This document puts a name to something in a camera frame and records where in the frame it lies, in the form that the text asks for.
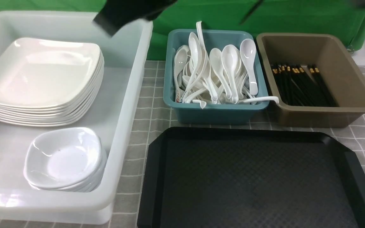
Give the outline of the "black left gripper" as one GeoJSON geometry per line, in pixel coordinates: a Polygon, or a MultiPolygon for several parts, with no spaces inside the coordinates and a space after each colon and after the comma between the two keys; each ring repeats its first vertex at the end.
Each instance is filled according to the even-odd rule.
{"type": "Polygon", "coordinates": [[[138,19],[153,21],[176,0],[107,0],[93,22],[107,35],[114,36],[122,27],[138,19]]]}

